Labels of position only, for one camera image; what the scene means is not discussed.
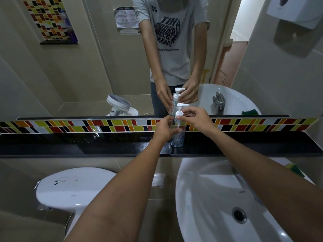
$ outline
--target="t-shirt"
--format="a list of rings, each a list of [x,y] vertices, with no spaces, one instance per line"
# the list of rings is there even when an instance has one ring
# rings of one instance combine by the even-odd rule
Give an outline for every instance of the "t-shirt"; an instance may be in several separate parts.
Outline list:
[[[184,84],[191,74],[192,30],[207,19],[208,0],[132,0],[137,22],[154,27],[159,60],[169,86]],[[154,82],[150,71],[150,81]]]

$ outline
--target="left hand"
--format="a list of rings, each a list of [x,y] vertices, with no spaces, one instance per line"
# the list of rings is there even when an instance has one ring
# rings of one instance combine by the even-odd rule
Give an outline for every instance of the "left hand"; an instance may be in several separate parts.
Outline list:
[[[166,116],[165,118],[162,118],[160,122],[156,124],[156,130],[155,130],[153,139],[158,139],[166,143],[172,138],[174,134],[182,132],[183,130],[180,128],[175,128],[175,129],[170,128],[172,121],[174,119],[175,117],[171,117],[169,115]]]
[[[191,104],[198,100],[200,80],[197,76],[191,75],[188,81],[183,85],[186,90],[178,98],[179,103]]]

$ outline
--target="soap dispenser bottle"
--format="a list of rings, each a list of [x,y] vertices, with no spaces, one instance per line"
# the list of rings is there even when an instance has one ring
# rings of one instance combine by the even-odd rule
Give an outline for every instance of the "soap dispenser bottle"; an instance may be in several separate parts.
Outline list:
[[[182,112],[182,107],[189,106],[188,104],[177,104],[178,111],[175,113],[175,116],[182,116],[184,113]],[[181,147],[184,144],[184,137],[186,132],[186,122],[180,121],[175,118],[172,123],[172,129],[180,128],[183,131],[177,134],[174,134],[171,139],[171,145],[174,147]]]
[[[174,116],[175,117],[175,114],[178,111],[177,102],[178,102],[178,98],[180,97],[180,91],[184,91],[184,90],[185,90],[185,88],[181,88],[181,87],[176,87],[175,88],[175,92],[176,93],[174,93],[174,95],[173,95],[173,105],[174,105],[174,108],[172,110],[171,116]]]

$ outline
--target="sink drain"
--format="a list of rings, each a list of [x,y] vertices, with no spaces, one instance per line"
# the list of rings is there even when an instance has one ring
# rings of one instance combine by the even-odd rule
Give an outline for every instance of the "sink drain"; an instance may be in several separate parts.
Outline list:
[[[235,207],[232,209],[232,216],[237,223],[244,224],[247,221],[247,215],[243,209]]]

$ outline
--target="black countertop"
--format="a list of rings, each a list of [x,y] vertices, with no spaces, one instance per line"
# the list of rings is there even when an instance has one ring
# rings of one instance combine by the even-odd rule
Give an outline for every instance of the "black countertop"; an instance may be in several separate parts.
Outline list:
[[[323,156],[305,132],[225,132],[252,150],[268,157]],[[2,134],[0,157],[134,157],[153,133]],[[161,157],[224,156],[200,132],[187,132],[180,148],[166,143]]]

